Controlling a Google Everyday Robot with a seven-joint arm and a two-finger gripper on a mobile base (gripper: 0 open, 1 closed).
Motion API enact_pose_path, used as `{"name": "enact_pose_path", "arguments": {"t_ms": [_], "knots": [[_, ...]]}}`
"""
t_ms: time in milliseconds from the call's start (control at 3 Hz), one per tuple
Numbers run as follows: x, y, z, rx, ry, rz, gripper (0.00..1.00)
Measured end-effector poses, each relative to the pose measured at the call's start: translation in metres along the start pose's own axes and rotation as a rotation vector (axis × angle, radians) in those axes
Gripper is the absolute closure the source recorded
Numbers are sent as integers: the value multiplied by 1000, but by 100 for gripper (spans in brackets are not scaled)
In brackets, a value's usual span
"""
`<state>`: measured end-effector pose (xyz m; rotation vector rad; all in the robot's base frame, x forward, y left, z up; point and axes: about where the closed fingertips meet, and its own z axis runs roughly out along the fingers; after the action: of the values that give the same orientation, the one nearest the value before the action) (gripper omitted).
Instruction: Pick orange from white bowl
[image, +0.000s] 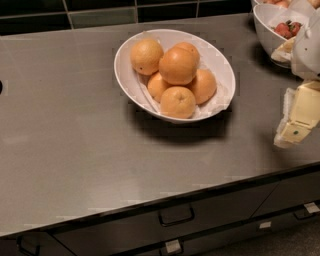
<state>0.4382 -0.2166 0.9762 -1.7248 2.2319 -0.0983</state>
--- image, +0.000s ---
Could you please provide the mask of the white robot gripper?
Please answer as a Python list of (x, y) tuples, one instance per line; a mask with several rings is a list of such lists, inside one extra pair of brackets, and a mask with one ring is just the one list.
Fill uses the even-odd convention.
[(274, 144), (289, 148), (300, 144), (320, 122), (320, 11), (317, 10), (298, 32), (292, 50), (292, 72), (305, 81), (288, 88), (283, 101), (283, 118)]

